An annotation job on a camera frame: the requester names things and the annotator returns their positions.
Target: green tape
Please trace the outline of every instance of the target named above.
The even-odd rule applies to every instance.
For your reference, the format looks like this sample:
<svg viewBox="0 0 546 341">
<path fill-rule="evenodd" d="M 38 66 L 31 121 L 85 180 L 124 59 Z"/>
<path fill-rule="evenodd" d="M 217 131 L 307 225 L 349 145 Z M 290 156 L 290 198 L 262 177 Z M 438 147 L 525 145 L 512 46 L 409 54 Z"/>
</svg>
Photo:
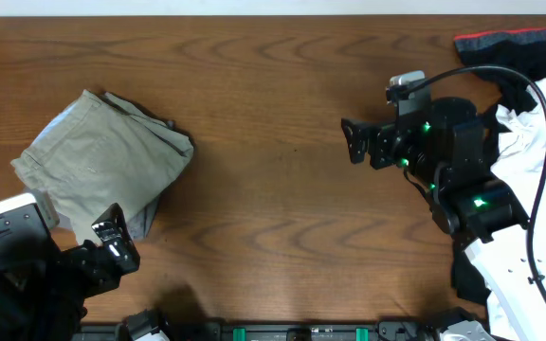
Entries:
<svg viewBox="0 0 546 341">
<path fill-rule="evenodd" d="M 367 328 L 357 328 L 355 330 L 357 336 L 356 341 L 368 341 L 368 329 Z"/>
<path fill-rule="evenodd" d="M 246 330 L 243 328 L 234 329 L 233 341 L 246 341 Z"/>
</svg>

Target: red trim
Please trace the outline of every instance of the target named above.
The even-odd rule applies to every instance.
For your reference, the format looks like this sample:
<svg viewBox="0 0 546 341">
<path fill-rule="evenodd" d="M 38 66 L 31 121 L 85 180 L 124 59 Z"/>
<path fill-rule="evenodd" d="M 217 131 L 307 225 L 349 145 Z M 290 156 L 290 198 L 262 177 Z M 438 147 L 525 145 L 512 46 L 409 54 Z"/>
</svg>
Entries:
<svg viewBox="0 0 546 341">
<path fill-rule="evenodd" d="M 473 34 L 464 34 L 460 36 L 454 37 L 454 40 L 461 40 L 461 39 L 474 39 L 474 38 L 481 38 L 486 35 L 495 34 L 495 33 L 509 33 L 509 34 L 520 34 L 523 32 L 536 32 L 545 30 L 546 27 L 538 27 L 538 28 L 522 28 L 522 29 L 511 29 L 511 30 L 493 30 L 493 31 L 485 31 L 480 33 L 473 33 Z"/>
</svg>

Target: wooden table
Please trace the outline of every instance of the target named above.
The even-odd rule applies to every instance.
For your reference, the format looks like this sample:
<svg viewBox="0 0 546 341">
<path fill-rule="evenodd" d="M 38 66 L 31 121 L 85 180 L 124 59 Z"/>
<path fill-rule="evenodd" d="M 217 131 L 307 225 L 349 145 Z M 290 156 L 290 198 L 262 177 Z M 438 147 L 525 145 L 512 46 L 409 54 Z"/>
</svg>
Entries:
<svg viewBox="0 0 546 341">
<path fill-rule="evenodd" d="M 86 301 L 91 321 L 373 320 L 483 309 L 450 288 L 450 238 L 399 170 L 353 166 L 342 117 L 392 117 L 393 75 L 460 65 L 452 38 L 546 16 L 0 18 L 0 200 L 9 161 L 84 88 L 191 133 L 195 157 L 137 245 L 140 270 Z M 494 85 L 434 87 L 480 109 Z M 62 248 L 74 236 L 54 232 Z"/>
</svg>

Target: white wall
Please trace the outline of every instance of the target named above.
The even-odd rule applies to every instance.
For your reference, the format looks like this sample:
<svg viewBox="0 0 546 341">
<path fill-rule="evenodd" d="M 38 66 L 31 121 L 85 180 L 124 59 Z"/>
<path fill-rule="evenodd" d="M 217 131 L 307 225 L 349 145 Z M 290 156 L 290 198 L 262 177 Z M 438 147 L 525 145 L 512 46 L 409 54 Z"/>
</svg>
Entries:
<svg viewBox="0 0 546 341">
<path fill-rule="evenodd" d="M 0 0 L 0 16 L 546 14 L 546 0 Z"/>
</svg>

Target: beige cloth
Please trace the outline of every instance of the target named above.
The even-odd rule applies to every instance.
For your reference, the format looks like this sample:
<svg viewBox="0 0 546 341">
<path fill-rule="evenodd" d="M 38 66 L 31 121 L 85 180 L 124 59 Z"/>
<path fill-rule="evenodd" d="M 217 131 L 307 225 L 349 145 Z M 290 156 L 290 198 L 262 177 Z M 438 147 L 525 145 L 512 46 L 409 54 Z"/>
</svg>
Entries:
<svg viewBox="0 0 546 341">
<path fill-rule="evenodd" d="M 27 187 L 48 191 L 78 243 L 100 243 L 91 224 L 115 202 L 132 219 L 193 154 L 189 139 L 165 123 L 111 94 L 103 99 L 83 91 L 11 161 Z"/>
</svg>

